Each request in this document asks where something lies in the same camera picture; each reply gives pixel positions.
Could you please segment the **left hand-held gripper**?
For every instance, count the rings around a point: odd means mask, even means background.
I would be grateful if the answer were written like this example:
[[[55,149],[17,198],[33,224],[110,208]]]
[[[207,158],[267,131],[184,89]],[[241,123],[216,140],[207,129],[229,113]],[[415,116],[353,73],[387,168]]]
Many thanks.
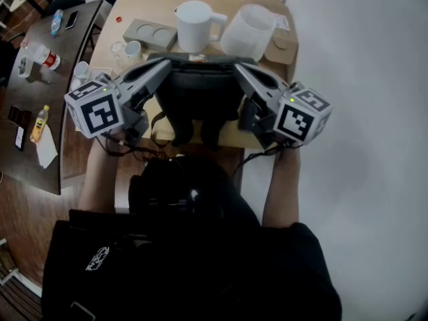
[[[171,69],[170,60],[158,60],[131,70],[131,85],[121,86],[119,77],[101,73],[70,91],[64,98],[75,126],[86,138],[123,131],[127,143],[137,145],[148,130],[144,104]]]

